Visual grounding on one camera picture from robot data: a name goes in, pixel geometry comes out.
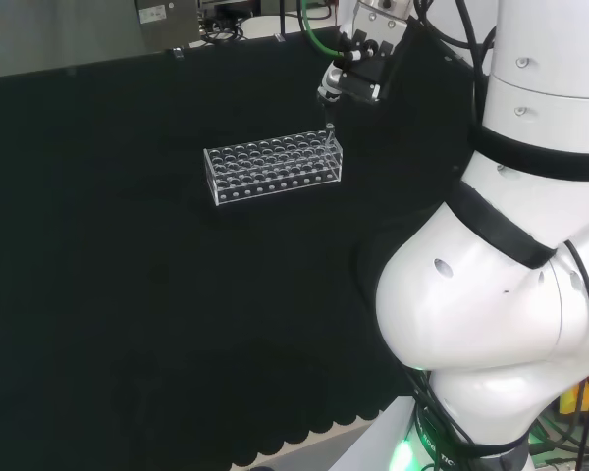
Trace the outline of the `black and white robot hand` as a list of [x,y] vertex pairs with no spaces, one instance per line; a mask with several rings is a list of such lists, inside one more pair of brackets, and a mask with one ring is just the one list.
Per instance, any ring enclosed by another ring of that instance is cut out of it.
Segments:
[[340,28],[338,56],[317,89],[325,103],[342,96],[376,103],[389,94],[400,62],[417,33],[411,1],[357,1]]

